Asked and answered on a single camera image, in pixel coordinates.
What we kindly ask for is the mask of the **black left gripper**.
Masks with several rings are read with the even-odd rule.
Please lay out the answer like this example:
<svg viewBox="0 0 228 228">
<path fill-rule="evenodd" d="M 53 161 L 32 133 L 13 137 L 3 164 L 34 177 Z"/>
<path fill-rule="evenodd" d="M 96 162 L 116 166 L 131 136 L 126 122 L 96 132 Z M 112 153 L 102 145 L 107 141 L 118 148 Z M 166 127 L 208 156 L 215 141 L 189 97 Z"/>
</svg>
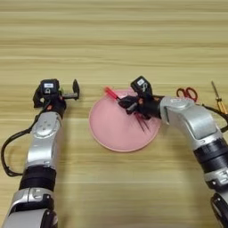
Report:
<svg viewBox="0 0 228 228">
<path fill-rule="evenodd" d="M 44 112 L 56 112 L 61 117 L 63 117 L 64 112 L 67 108 L 66 101 L 69 99 L 73 99 L 76 101 L 80 96 L 80 88 L 76 79 L 73 81 L 72 89 L 74 93 L 59 94 L 57 97 L 45 100 L 45 106 L 43 107 L 43 103 L 41 102 L 41 99 L 42 99 L 41 88 L 38 87 L 33 96 L 34 107 L 35 108 L 43 107 Z"/>
</svg>

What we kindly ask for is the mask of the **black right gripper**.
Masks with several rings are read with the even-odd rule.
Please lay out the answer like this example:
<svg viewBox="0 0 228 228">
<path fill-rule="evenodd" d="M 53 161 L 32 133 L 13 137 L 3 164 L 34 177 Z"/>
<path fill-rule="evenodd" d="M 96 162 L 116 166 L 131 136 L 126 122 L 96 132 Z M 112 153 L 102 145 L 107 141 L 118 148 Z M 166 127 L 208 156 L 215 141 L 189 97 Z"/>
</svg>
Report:
<svg viewBox="0 0 228 228">
<path fill-rule="evenodd" d="M 146 100 L 145 98 L 127 95 L 118 100 L 118 105 L 125 109 L 128 115 L 135 113 L 140 119 L 160 118 L 160 100 L 158 99 Z"/>
</svg>

